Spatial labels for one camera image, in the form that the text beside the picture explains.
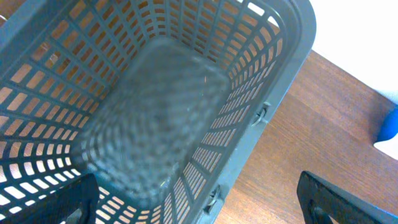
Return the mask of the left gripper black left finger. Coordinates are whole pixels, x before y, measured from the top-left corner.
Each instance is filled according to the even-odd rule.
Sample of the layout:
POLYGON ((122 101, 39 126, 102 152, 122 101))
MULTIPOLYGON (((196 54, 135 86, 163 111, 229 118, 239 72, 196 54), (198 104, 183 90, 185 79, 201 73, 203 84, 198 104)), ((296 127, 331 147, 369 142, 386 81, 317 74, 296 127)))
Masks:
POLYGON ((98 200, 96 177, 86 174, 1 223, 94 223, 98 200))

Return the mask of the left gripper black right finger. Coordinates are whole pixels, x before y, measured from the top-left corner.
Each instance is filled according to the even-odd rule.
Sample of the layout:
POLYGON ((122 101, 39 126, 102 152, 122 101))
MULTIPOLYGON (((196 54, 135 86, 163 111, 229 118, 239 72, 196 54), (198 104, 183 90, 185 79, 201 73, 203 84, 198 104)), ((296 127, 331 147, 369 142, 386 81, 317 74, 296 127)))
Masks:
POLYGON ((305 223, 397 223, 396 215, 309 171, 300 175, 297 197, 305 223))

